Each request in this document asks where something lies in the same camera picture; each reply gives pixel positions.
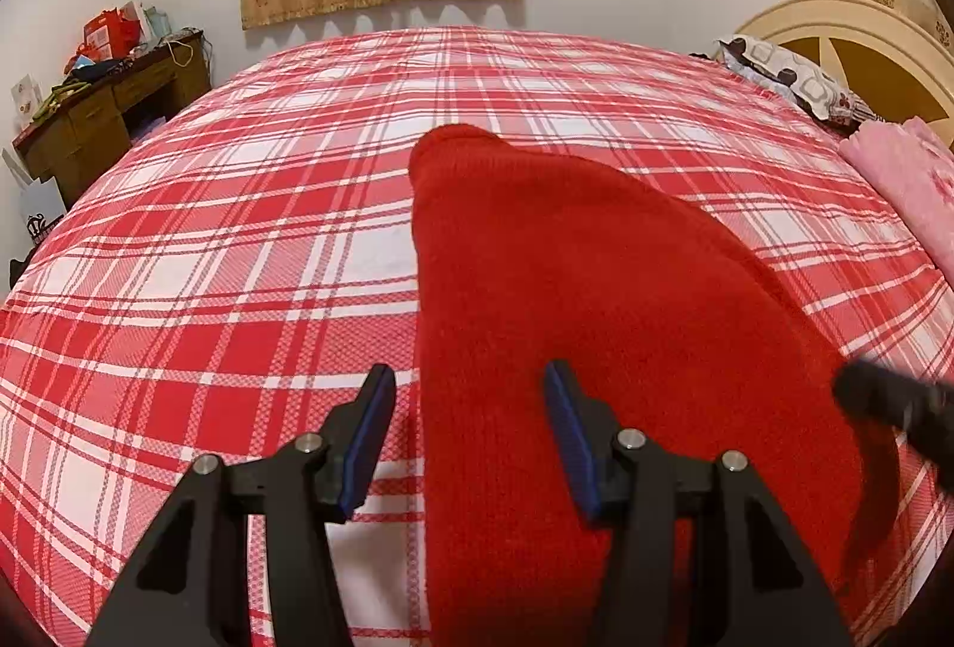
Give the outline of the cream wooden headboard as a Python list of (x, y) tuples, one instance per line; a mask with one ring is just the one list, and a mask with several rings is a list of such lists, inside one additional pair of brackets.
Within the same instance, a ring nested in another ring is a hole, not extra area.
[(952, 54), (912, 20), (870, 0), (788, 0), (739, 27), (810, 57), (886, 120), (918, 117), (952, 145)]

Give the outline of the red knitted sweater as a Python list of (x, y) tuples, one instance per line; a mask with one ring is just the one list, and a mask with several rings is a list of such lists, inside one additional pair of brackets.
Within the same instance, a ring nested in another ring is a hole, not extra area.
[(414, 146), (425, 586), (438, 645), (577, 645), (608, 535), (559, 461), (563, 360), (679, 455), (749, 456), (855, 623), (893, 530), (894, 435), (833, 398), (843, 355), (702, 209), (470, 125)]

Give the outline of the white paper bag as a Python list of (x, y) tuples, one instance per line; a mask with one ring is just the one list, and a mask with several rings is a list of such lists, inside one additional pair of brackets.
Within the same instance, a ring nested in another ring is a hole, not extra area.
[(25, 123), (31, 122), (42, 104), (42, 93), (36, 80), (31, 75), (21, 77), (11, 88), (11, 96), (16, 106), (16, 116)]

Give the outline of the brown wooden desk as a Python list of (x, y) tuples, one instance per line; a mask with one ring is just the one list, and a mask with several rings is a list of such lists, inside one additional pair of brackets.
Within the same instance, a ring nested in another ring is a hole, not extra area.
[(64, 98), (13, 140), (34, 179), (52, 179), (74, 205), (104, 172), (131, 150), (146, 120), (170, 120), (210, 90), (207, 41), (184, 29), (168, 43)]

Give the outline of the patterned grey white pillow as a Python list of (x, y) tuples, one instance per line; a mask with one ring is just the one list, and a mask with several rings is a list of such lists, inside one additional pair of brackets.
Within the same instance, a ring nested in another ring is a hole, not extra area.
[(802, 109), (815, 122), (850, 135), (879, 115), (802, 54), (770, 41), (736, 35), (718, 41), (718, 61), (745, 80)]

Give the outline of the pink folded blanket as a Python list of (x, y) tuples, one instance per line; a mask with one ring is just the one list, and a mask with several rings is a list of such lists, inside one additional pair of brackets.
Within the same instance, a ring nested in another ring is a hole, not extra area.
[(954, 273), (952, 151), (920, 117), (866, 120), (839, 154), (899, 214), (948, 284)]

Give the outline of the red gift bag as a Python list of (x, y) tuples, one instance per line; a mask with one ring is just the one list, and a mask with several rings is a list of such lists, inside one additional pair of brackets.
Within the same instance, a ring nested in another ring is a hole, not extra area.
[(94, 63), (123, 59), (141, 43), (141, 24), (127, 18), (118, 9), (109, 9), (91, 18), (82, 29), (82, 41), (76, 54)]

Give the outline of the red white plaid bedspread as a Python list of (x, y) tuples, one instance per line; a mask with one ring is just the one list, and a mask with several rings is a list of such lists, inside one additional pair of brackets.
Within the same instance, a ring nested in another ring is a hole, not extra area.
[(592, 36), (424, 29), (278, 52), (102, 175), (2, 306), (2, 571), (79, 645), (181, 472), (317, 428), (377, 361), (399, 397), (333, 533), (362, 645), (420, 645), (424, 442), (407, 159), (440, 123), (579, 154), (711, 212), (845, 353), (952, 371), (952, 292), (778, 96)]

